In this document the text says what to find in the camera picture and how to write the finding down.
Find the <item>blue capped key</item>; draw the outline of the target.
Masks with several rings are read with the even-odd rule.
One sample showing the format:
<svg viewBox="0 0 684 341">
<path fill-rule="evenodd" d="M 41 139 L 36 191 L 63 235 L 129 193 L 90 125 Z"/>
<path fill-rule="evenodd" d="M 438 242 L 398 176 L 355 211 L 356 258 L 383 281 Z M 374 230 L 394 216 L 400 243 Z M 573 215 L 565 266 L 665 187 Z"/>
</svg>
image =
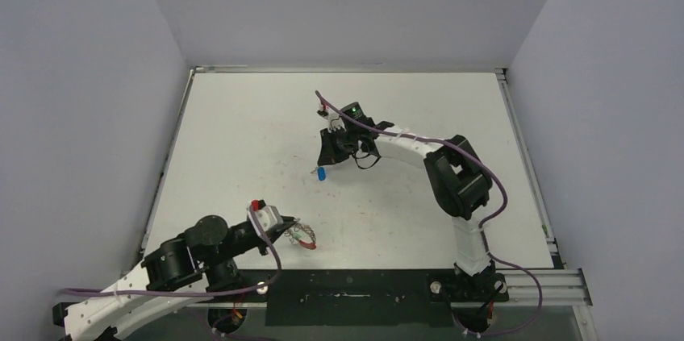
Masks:
<svg viewBox="0 0 684 341">
<path fill-rule="evenodd" d="M 315 176 L 318 181 L 325 181 L 327 178 L 326 170 L 324 167 L 316 167 L 311 171 L 311 175 Z"/>
</svg>

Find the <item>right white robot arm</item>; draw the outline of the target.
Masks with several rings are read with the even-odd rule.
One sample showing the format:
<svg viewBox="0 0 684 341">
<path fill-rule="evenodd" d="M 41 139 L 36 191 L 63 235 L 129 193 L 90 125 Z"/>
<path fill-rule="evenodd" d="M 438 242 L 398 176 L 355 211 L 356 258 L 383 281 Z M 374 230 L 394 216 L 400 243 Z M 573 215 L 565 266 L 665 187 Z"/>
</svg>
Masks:
<svg viewBox="0 0 684 341">
<path fill-rule="evenodd" d="M 477 299 L 488 289 L 483 273 L 491 265 L 473 212 L 486 206 L 493 185 L 491 176 L 462 135 L 451 139 L 429 139 L 414 135 L 393 123 L 376 123 L 353 102 L 341 111 L 322 103 L 318 115 L 327 121 L 321 130 L 320 167 L 348 159 L 359 162 L 372 156 L 390 158 L 422 168 L 427 174 L 436 203 L 454 219 L 457 229 L 455 265 L 457 292 L 465 299 Z"/>
</svg>

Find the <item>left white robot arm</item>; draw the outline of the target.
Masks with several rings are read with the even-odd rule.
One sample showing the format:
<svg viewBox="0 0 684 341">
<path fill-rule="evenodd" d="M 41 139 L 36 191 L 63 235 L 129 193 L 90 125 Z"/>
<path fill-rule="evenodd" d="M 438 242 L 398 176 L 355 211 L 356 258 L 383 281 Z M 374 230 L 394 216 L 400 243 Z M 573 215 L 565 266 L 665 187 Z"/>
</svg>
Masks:
<svg viewBox="0 0 684 341">
<path fill-rule="evenodd" d="M 103 290 L 64 289 L 78 302 L 52 307 L 52 322 L 65 340 L 121 340 L 143 325 L 194 303 L 230 301 L 273 284 L 282 273 L 274 242 L 299 222 L 276 206 L 255 200 L 247 218 L 234 226 L 218 215 L 164 241 L 131 271 Z M 272 255 L 276 272 L 246 285 L 235 259 L 253 249 Z"/>
</svg>

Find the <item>metal keyring with red handle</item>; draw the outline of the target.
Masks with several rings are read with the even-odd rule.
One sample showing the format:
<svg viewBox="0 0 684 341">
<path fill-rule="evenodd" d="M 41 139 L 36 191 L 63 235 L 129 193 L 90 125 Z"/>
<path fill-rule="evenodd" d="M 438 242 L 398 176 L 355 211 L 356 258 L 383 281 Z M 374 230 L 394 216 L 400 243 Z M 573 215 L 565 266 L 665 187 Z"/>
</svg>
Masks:
<svg viewBox="0 0 684 341">
<path fill-rule="evenodd" d="M 296 222 L 285 231 L 284 236 L 292 243 L 307 250 L 317 248 L 317 239 L 314 230 L 307 224 Z"/>
</svg>

